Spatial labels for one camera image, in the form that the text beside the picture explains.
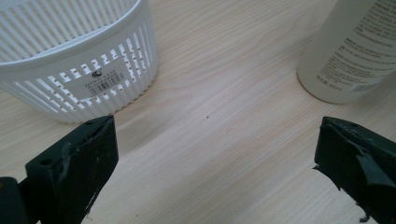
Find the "basket label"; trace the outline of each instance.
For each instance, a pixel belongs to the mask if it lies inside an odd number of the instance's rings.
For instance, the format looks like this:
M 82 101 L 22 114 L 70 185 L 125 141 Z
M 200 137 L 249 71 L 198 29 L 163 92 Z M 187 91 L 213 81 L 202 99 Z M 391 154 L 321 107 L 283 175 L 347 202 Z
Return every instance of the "basket label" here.
M 85 76 L 64 83 L 80 101 L 90 99 L 121 84 L 129 72 L 122 57 Z

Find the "wood grain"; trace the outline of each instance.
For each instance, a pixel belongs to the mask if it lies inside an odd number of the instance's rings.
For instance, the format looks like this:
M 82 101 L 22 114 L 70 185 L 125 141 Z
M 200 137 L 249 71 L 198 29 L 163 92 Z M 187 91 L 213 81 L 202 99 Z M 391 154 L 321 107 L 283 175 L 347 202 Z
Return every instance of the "wood grain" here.
M 334 3 L 150 0 L 158 76 L 115 115 L 120 162 L 83 223 L 359 223 L 312 170 L 318 127 L 332 116 L 395 141 L 396 78 L 348 105 L 304 90 L 296 64 Z M 77 124 L 0 102 L 0 175 L 21 181 Z

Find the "wooden table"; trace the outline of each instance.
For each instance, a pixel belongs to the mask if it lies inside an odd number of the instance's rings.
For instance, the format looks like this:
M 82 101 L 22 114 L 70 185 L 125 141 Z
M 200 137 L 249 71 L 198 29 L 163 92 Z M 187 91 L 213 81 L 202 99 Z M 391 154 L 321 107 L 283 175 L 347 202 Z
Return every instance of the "wooden table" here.
M 115 115 L 120 161 L 83 223 L 359 223 L 312 169 L 318 128 L 331 116 L 395 141 L 396 78 L 348 105 L 302 88 L 297 61 L 334 2 L 150 0 L 158 76 Z M 21 181 L 78 125 L 0 102 L 0 176 Z

